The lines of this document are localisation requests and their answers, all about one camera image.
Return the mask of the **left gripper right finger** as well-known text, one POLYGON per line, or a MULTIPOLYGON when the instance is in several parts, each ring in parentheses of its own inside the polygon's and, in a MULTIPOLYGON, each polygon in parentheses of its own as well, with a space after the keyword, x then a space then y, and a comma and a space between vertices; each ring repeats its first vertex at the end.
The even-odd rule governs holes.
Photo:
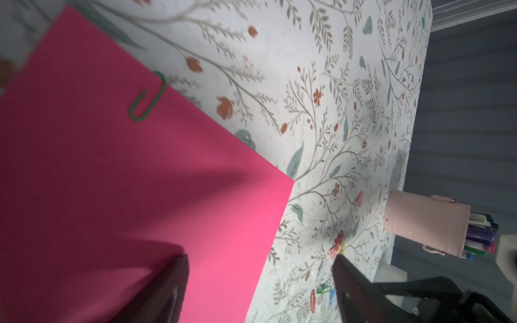
POLYGON ((419 322, 420 319, 386 299, 380 285, 370 282, 346 257, 338 255, 333 280, 343 322, 419 322))

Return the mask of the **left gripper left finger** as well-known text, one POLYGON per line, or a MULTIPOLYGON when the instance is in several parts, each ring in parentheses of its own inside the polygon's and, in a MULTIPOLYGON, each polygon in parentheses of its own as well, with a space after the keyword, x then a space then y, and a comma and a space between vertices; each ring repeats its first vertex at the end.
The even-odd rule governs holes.
POLYGON ((188 256, 183 254, 175 257, 111 320, 111 323, 178 322, 188 276, 188 256))

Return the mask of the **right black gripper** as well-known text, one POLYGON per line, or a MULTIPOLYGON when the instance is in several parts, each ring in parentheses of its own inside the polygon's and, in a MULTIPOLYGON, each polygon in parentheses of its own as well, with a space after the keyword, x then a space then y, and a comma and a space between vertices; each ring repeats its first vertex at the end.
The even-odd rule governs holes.
POLYGON ((403 283, 376 283, 385 296, 413 297, 420 301, 409 313, 394 308, 395 322, 511 322, 487 296, 463 292, 451 279, 433 277, 403 283))

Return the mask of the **magenta paper sheet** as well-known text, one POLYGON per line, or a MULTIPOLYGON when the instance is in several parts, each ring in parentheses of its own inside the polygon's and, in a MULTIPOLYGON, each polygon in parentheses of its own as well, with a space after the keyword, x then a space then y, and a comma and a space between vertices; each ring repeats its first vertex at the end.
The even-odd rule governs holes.
POLYGON ((243 322, 293 185, 66 7, 1 96, 1 311, 110 322, 186 254, 179 322, 243 322))

